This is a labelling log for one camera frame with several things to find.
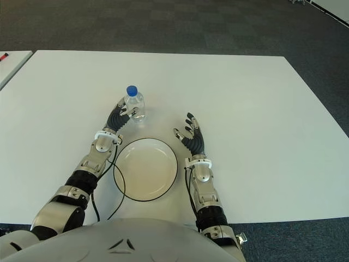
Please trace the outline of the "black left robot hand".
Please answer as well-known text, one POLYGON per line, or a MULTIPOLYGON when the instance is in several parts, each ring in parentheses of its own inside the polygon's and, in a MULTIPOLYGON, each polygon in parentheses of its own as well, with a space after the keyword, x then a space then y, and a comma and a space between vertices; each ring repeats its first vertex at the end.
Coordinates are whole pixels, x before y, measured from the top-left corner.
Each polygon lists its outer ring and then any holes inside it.
POLYGON ((117 133, 139 110, 139 107, 127 109, 125 98, 122 98, 109 114, 104 128, 117 133))

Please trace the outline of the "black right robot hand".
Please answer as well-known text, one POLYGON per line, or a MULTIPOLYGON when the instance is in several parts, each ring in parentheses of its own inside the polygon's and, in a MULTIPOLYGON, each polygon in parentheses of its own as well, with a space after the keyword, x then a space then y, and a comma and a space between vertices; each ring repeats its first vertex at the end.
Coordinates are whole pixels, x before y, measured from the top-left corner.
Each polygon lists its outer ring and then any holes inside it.
POLYGON ((185 130, 191 134, 191 137, 183 135, 177 128, 174 128, 175 137, 190 151, 192 156, 204 154, 204 138, 196 117, 189 112, 185 122, 188 124, 185 130))

